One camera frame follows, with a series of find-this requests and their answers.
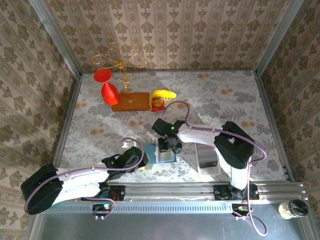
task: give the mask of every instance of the patterned wallpaper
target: patterned wallpaper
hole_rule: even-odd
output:
[[[320,2],[305,0],[265,69],[264,81],[297,181],[320,223]]]
[[[149,69],[253,69],[288,0],[45,0],[80,72],[108,45],[142,46]]]
[[[21,183],[52,159],[74,77],[28,1],[0,1],[0,239],[22,240]]]

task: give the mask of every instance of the wire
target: wire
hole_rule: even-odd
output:
[[[250,217],[251,223],[252,223],[255,231],[256,231],[260,236],[265,237],[265,236],[267,236],[267,234],[268,234],[267,226],[264,224],[264,222],[263,222],[262,220],[260,220],[260,219],[257,218],[256,216],[252,216],[252,211],[253,211],[253,210],[251,211],[251,209],[250,209],[250,194],[249,194],[249,193],[250,193],[250,169],[251,169],[251,164],[248,165],[248,173],[247,173],[247,194],[246,194],[246,196],[247,196],[247,202],[248,202],[249,217]],[[254,218],[255,218],[255,219],[258,219],[258,220],[262,223],[262,225],[263,225],[263,227],[264,227],[264,230],[265,230],[264,233],[262,233],[262,232],[257,228],[257,226],[256,226],[256,224],[255,224],[255,221],[254,221]]]
[[[100,210],[102,207],[96,207],[93,211],[93,216],[96,218],[96,220],[98,220],[98,216],[97,216],[97,212],[98,210]]]
[[[24,205],[24,211],[27,213],[28,212],[28,205],[31,201],[31,199],[35,196],[35,194],[44,186],[46,185],[47,183],[49,183],[50,181],[54,180],[54,179],[57,179],[57,178],[60,178],[60,177],[67,177],[69,175],[72,175],[72,174],[83,174],[83,173],[88,173],[88,172],[91,172],[91,171],[102,171],[102,172],[108,172],[108,171],[127,171],[127,170],[130,170],[130,169],[134,169],[135,167],[137,167],[141,162],[142,160],[144,159],[144,154],[145,154],[145,151],[144,151],[144,148],[142,147],[141,143],[138,142],[137,140],[131,138],[131,137],[126,137],[124,139],[121,140],[121,144],[125,141],[125,140],[131,140],[131,141],[134,141],[136,142],[140,149],[141,149],[141,157],[140,159],[137,161],[136,164],[134,164],[133,166],[130,166],[130,167],[125,167],[125,168],[106,168],[106,167],[87,167],[87,168],[82,168],[82,169],[77,169],[77,170],[72,170],[72,171],[67,171],[67,172],[63,172],[61,174],[58,174],[58,175],[55,175],[55,176],[52,176],[52,177],[49,177],[47,180],[45,180],[44,182],[42,182],[39,186],[37,186],[35,188],[35,190],[33,190],[33,192],[29,195],[29,197],[27,198],[27,200],[25,201],[25,205]],[[98,197],[92,197],[96,200],[100,200],[100,201],[103,201],[105,199],[108,199],[110,200],[110,198],[98,198]]]
[[[113,196],[113,200],[116,202],[119,202],[119,200],[120,200],[119,195],[114,191],[111,194]]]
[[[213,131],[213,132],[218,132],[218,133],[222,133],[222,134],[228,134],[228,135],[230,135],[230,136],[233,136],[233,137],[235,137],[235,138],[244,140],[244,141],[252,144],[253,146],[255,146],[256,148],[258,148],[258,149],[263,153],[263,157],[260,157],[260,158],[255,159],[255,160],[251,160],[251,161],[249,162],[249,164],[248,164],[248,170],[247,170],[247,171],[248,171],[248,172],[247,172],[247,205],[248,205],[248,210],[249,210],[249,216],[246,216],[246,217],[247,217],[247,218],[250,218],[251,223],[252,223],[254,229],[256,230],[256,232],[257,232],[260,236],[265,237],[265,236],[268,234],[268,230],[267,230],[266,225],[265,225],[264,222],[263,222],[261,219],[259,219],[258,217],[252,216],[252,211],[251,211],[251,209],[250,209],[250,169],[251,169],[252,164],[257,163],[257,162],[262,161],[262,160],[265,160],[265,159],[267,158],[267,156],[268,156],[267,152],[266,152],[261,146],[259,146],[258,144],[256,144],[254,141],[252,141],[252,140],[250,140],[250,139],[248,139],[248,138],[246,138],[246,137],[244,137],[244,136],[241,136],[241,135],[239,135],[239,134],[236,134],[236,133],[233,133],[233,132],[229,132],[229,131],[225,131],[225,130],[216,129],[216,128],[197,127],[197,126],[192,126],[192,125],[190,125],[190,124],[188,123],[188,116],[189,116],[189,113],[190,113],[190,107],[189,107],[189,105],[188,105],[186,102],[184,102],[184,101],[174,101],[174,102],[171,102],[170,104],[168,104],[168,106],[166,106],[166,108],[165,108],[165,109],[163,110],[163,112],[162,112],[161,119],[163,119],[164,114],[165,114],[167,108],[168,108],[169,106],[171,106],[172,104],[176,104],[176,103],[181,103],[181,104],[186,105],[186,107],[187,107],[187,112],[186,112],[186,115],[185,115],[185,118],[184,118],[184,122],[185,122],[185,125],[187,125],[190,129],[200,130],[200,131],[207,131],[207,132],[212,132],[212,131]],[[256,226],[256,224],[255,224],[255,222],[254,222],[254,219],[257,219],[258,221],[260,221],[260,222],[262,223],[262,225],[263,225],[263,227],[264,227],[264,229],[265,229],[265,232],[264,232],[264,233],[262,233],[262,232],[259,231],[259,229],[257,228],[257,226]]]

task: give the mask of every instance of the smartphone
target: smartphone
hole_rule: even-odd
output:
[[[218,156],[214,146],[195,144],[195,154],[200,174],[215,174],[218,167]]]

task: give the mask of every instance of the jar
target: jar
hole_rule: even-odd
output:
[[[300,218],[308,214],[307,204],[299,199],[283,202],[278,208],[279,214],[284,219]]]

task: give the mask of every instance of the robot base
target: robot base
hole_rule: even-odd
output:
[[[247,187],[243,190],[237,189],[227,184],[218,184],[213,186],[214,190],[214,199],[216,201],[228,201],[228,200],[246,200],[247,199]],[[259,192],[257,185],[250,184],[250,193],[251,200],[259,200]]]

